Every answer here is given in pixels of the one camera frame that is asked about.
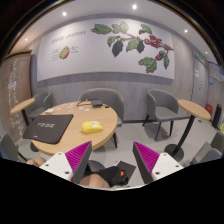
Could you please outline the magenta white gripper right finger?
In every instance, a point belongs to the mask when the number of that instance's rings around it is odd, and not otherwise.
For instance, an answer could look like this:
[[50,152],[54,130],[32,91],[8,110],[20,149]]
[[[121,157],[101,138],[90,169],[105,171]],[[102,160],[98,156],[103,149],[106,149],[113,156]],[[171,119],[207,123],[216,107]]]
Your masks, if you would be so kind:
[[138,142],[133,143],[133,154],[145,184],[183,169],[183,166],[168,153],[157,153]]

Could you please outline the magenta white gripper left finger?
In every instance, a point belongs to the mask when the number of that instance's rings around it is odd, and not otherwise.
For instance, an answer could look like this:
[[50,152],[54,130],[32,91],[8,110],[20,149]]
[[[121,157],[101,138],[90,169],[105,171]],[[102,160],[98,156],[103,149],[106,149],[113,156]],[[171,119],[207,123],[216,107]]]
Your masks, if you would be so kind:
[[66,153],[57,152],[40,168],[65,180],[79,183],[83,178],[91,152],[92,142],[89,141]]

